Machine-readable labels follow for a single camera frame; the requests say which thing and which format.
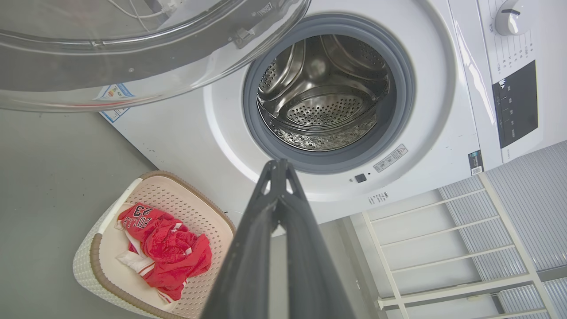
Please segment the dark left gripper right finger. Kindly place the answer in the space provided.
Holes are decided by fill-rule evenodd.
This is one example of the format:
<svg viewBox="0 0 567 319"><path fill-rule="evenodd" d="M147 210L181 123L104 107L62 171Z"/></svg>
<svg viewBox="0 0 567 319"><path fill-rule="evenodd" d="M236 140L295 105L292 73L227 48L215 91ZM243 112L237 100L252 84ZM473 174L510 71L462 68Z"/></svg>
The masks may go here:
<svg viewBox="0 0 567 319"><path fill-rule="evenodd" d="M291 319L354 319L338 271L292 164L272 162L276 214L286 230Z"/></svg>

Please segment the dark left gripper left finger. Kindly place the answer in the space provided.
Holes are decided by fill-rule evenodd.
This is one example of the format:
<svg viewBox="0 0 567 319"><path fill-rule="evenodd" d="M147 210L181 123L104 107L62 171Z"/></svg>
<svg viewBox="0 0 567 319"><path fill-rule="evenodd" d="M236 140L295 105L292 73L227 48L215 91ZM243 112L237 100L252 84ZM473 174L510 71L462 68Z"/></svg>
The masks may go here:
<svg viewBox="0 0 567 319"><path fill-rule="evenodd" d="M271 236L284 189L284 161L268 161L252 192L204 310L203 319L266 319Z"/></svg>

